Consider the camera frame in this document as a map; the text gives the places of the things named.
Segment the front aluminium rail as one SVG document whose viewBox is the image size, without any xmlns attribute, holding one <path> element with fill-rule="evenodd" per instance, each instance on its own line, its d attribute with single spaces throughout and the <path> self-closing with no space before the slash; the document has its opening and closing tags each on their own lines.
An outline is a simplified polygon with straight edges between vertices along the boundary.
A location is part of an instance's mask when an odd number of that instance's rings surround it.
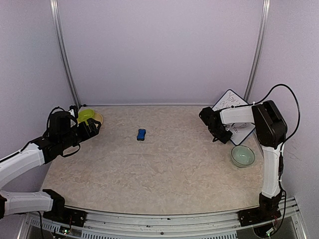
<svg viewBox="0 0 319 239">
<path fill-rule="evenodd" d="M 279 203 L 284 218 L 247 220 L 238 210 L 189 215 L 135 215 L 84 210 L 80 225 L 24 216 L 19 239 L 306 239 L 305 224 L 294 198 Z"/>
</svg>

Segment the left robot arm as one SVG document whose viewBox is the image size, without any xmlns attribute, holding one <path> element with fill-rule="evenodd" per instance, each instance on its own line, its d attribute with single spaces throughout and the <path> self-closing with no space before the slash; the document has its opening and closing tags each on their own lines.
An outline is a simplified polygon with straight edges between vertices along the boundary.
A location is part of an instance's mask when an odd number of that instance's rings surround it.
<svg viewBox="0 0 319 239">
<path fill-rule="evenodd" d="M 71 108 L 65 111 L 56 107 L 49 114 L 46 131 L 41 137 L 29 141 L 19 151 L 0 160 L 0 185 L 25 172 L 45 165 L 57 157 L 72 156 L 64 154 L 70 147 L 80 147 L 80 144 L 99 134 L 101 123 L 93 118 L 78 122 L 78 113 Z M 0 216 L 24 214 L 28 212 L 43 212 L 45 216 L 56 218 L 63 222 L 70 216 L 65 207 L 65 199 L 50 189 L 38 192 L 0 192 Z"/>
</svg>

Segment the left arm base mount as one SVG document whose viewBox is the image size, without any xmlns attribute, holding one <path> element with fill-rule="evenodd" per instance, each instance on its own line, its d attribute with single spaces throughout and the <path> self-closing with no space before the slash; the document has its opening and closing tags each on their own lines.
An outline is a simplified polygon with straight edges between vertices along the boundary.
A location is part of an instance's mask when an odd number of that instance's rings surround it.
<svg viewBox="0 0 319 239">
<path fill-rule="evenodd" d="M 43 216 L 45 219 L 68 224 L 69 226 L 84 227 L 87 213 L 65 206 L 53 206 L 51 211 L 44 212 Z"/>
</svg>

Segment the aluminium frame post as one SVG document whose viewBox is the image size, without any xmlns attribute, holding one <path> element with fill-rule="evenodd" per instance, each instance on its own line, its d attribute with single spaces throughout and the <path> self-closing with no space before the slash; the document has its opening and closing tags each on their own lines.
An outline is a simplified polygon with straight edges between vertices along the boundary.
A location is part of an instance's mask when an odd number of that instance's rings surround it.
<svg viewBox="0 0 319 239">
<path fill-rule="evenodd" d="M 51 8 L 51 14 L 53 18 L 53 24 L 57 36 L 57 42 L 58 42 L 58 47 L 59 47 L 59 52 L 61 55 L 67 83 L 71 92 L 71 97 L 73 99 L 74 104 L 77 106 L 77 108 L 81 108 L 81 102 L 76 90 L 76 86 L 73 80 L 68 56 L 67 56 L 67 51 L 64 43 L 64 38 L 63 38 L 63 31 L 62 31 L 62 24 L 61 24 L 61 19 L 59 15 L 59 7 L 58 7 L 58 1 L 57 0 L 50 0 L 50 8 Z"/>
<path fill-rule="evenodd" d="M 260 58 L 262 55 L 262 48 L 263 48 L 264 38 L 265 38 L 265 34 L 266 34 L 266 29 L 267 29 L 270 5 L 271 5 L 270 0 L 263 1 L 261 21 L 260 21 L 260 26 L 259 26 L 259 31 L 258 31 L 255 53 L 254 53 L 254 57 L 253 57 L 253 62 L 252 62 L 250 74 L 249 74 L 248 83 L 247 83 L 245 94 L 244 94 L 245 101 L 249 101 L 249 98 L 250 98 L 252 90 L 253 90 L 253 85 L 255 82 L 255 78 L 256 78 L 256 74 L 257 74 L 257 70 L 258 70 L 258 66 L 259 66 L 259 61 L 260 61 Z"/>
</svg>

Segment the left aluminium frame post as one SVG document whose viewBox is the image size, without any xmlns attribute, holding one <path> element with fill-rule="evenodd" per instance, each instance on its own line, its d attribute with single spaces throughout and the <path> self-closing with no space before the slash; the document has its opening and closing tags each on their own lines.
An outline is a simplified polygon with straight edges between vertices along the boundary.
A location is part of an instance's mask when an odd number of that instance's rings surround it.
<svg viewBox="0 0 319 239">
<path fill-rule="evenodd" d="M 58 1 L 57 0 L 50 0 L 50 8 L 51 8 L 51 14 L 53 18 L 53 24 L 57 36 L 57 42 L 58 42 L 58 47 L 59 47 L 59 52 L 61 55 L 67 83 L 71 92 L 71 97 L 73 99 L 74 104 L 77 106 L 77 108 L 81 108 L 81 102 L 76 90 L 76 86 L 73 80 L 68 56 L 67 56 L 67 51 L 64 43 L 64 38 L 63 38 L 63 31 L 62 31 L 62 24 L 61 24 L 61 19 L 59 15 L 59 7 L 58 7 Z"/>
</svg>

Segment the small blue-framed whiteboard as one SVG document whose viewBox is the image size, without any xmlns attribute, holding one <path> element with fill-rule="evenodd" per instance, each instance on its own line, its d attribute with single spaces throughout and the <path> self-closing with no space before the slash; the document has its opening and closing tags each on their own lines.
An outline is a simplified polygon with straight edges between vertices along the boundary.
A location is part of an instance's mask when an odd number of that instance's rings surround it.
<svg viewBox="0 0 319 239">
<path fill-rule="evenodd" d="M 230 108 L 235 106 L 247 105 L 248 103 L 233 90 L 228 89 L 222 97 L 215 103 L 212 107 L 214 111 L 221 110 L 224 108 Z M 234 145 L 240 145 L 244 140 L 254 131 L 255 126 L 252 123 L 242 122 L 233 123 L 232 125 L 227 125 L 226 129 L 231 131 L 233 134 L 230 141 Z"/>
</svg>

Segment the right aluminium frame post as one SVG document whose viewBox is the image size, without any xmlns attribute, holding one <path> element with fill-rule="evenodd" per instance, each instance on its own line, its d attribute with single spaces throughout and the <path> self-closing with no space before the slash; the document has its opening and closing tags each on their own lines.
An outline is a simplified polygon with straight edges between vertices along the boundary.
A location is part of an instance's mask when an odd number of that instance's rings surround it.
<svg viewBox="0 0 319 239">
<path fill-rule="evenodd" d="M 259 26 L 259 31 L 258 31 L 255 53 L 254 53 L 254 57 L 253 57 L 253 62 L 252 62 L 250 74 L 249 74 L 248 83 L 247 83 L 245 94 L 244 94 L 245 101 L 249 101 L 249 98 L 250 98 L 252 90 L 253 90 L 253 85 L 255 82 L 255 78 L 256 78 L 256 74 L 257 74 L 257 70 L 258 70 L 258 66 L 259 66 L 259 61 L 260 61 L 260 58 L 262 55 L 262 48 L 263 48 L 264 38 L 265 38 L 265 34 L 266 34 L 266 29 L 267 29 L 270 5 L 271 5 L 270 0 L 263 1 L 261 21 L 260 21 L 260 26 Z"/>
</svg>

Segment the pale green glass bowl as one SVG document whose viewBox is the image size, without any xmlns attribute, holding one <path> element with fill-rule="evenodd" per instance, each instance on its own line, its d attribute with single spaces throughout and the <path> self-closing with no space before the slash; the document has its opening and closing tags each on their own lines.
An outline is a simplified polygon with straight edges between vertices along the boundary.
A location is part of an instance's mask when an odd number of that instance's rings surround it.
<svg viewBox="0 0 319 239">
<path fill-rule="evenodd" d="M 249 147 L 237 145 L 231 150 L 231 159 L 237 167 L 246 168 L 255 162 L 255 154 Z"/>
</svg>

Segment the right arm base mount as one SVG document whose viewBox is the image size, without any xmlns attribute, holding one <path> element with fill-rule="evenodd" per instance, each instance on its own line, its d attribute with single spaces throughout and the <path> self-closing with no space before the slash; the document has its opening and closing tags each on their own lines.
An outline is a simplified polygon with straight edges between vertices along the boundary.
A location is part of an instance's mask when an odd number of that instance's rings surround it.
<svg viewBox="0 0 319 239">
<path fill-rule="evenodd" d="M 245 227 L 280 218 L 281 212 L 278 204 L 274 206 L 260 205 L 255 208 L 240 210 L 238 212 L 238 217 L 240 225 Z"/>
</svg>

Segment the blue whiteboard eraser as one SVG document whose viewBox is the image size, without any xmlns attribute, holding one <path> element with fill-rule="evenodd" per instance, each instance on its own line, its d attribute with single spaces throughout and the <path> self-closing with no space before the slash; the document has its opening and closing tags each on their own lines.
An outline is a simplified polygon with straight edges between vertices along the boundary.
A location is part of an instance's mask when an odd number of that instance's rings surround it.
<svg viewBox="0 0 319 239">
<path fill-rule="evenodd" d="M 137 141 L 144 141 L 146 135 L 145 129 L 138 129 Z"/>
</svg>

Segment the lime green bowl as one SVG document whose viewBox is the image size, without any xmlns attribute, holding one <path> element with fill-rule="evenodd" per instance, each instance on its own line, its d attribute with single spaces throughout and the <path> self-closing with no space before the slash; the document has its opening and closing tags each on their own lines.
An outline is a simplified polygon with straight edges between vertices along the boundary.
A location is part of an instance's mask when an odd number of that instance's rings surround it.
<svg viewBox="0 0 319 239">
<path fill-rule="evenodd" d="M 93 118 L 95 111 L 92 109 L 85 109 L 78 113 L 77 121 L 80 122 L 87 122 L 88 119 Z"/>
</svg>

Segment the beige plate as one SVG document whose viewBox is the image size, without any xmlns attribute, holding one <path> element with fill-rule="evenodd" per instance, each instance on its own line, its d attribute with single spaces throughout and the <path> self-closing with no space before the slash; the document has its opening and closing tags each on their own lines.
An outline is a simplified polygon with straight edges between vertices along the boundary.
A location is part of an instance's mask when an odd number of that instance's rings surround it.
<svg viewBox="0 0 319 239">
<path fill-rule="evenodd" d="M 98 113 L 98 112 L 95 112 L 94 114 L 94 117 L 93 117 L 94 120 L 98 121 L 101 123 L 101 128 L 102 128 L 102 125 L 103 125 L 103 116 Z"/>
</svg>

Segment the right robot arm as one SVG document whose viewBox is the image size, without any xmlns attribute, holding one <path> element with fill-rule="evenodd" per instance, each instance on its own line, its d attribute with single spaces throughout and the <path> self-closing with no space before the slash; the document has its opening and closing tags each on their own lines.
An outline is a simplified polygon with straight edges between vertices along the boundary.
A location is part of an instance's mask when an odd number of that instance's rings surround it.
<svg viewBox="0 0 319 239">
<path fill-rule="evenodd" d="M 214 111 L 203 108 L 200 119 L 215 141 L 227 143 L 232 132 L 226 129 L 233 123 L 252 123 L 264 157 L 264 181 L 255 217 L 265 221 L 278 210 L 282 198 L 281 177 L 284 169 L 283 149 L 288 132 L 287 124 L 272 100 Z"/>
</svg>

